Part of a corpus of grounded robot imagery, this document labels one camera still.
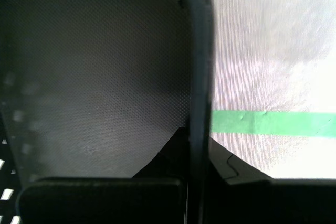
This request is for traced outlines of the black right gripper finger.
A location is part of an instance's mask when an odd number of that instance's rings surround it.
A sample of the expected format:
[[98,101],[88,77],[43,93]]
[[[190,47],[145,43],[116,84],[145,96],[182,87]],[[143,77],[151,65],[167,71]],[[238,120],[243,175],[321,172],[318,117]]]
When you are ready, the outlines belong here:
[[45,178],[23,190],[23,223],[183,223],[188,130],[179,128],[131,178]]
[[209,140],[208,223],[335,223],[335,180],[274,179]]

